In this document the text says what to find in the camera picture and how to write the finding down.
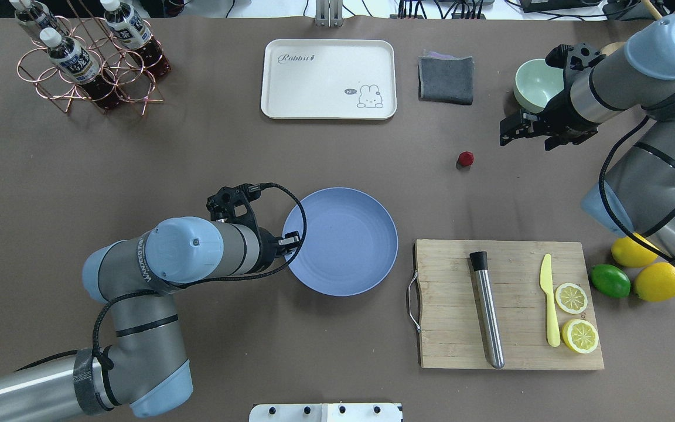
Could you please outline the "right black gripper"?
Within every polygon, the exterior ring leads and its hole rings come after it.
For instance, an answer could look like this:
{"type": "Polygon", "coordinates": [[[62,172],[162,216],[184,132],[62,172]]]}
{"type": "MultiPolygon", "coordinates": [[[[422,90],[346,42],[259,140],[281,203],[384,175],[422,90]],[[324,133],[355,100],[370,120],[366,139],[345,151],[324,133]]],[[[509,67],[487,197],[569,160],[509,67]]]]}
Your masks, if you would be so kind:
{"type": "Polygon", "coordinates": [[[579,145],[598,133],[597,123],[590,122],[576,111],[570,91],[564,89],[536,115],[518,111],[499,123],[499,145],[515,139],[546,136],[544,149],[551,151],[566,144],[579,145]]]}

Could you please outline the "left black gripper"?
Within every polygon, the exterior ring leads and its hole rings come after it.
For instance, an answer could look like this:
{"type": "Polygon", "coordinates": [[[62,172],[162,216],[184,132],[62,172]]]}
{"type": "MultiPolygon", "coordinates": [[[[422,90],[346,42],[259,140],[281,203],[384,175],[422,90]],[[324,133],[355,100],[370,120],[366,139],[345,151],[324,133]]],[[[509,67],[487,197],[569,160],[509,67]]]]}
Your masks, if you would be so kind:
{"type": "Polygon", "coordinates": [[[258,259],[258,271],[265,271],[278,257],[283,257],[283,247],[296,247],[300,245],[302,238],[298,232],[286,233],[282,238],[273,237],[268,230],[259,228],[260,256],[258,259]]]}

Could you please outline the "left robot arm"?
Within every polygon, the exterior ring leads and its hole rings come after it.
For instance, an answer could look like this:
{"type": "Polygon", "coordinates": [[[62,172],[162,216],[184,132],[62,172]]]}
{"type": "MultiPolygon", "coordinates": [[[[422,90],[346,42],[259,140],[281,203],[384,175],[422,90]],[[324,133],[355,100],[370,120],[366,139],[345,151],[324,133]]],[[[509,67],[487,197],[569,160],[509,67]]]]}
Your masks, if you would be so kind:
{"type": "Polygon", "coordinates": [[[196,281],[267,267],[265,241],[243,224],[197,217],[162,221],[94,252],[83,285],[112,314],[116,343],[78,350],[0,377],[0,421],[67,420],[129,405],[152,417],[193,392],[175,292],[196,281]]]}

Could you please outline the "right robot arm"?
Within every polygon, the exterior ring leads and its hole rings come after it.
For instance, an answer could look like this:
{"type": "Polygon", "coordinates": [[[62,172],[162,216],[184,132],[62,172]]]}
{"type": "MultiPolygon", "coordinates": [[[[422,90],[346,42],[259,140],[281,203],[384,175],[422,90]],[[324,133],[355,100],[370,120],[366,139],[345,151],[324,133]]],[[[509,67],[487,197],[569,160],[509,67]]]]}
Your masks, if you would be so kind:
{"type": "Polygon", "coordinates": [[[578,145],[600,124],[641,107],[653,126],[614,165],[605,161],[581,206],[617,237],[646,238],[675,266],[675,13],[611,55],[584,43],[559,45],[546,62],[563,70],[563,90],[541,112],[521,109],[501,120],[500,144],[546,137],[546,150],[578,145]]]}

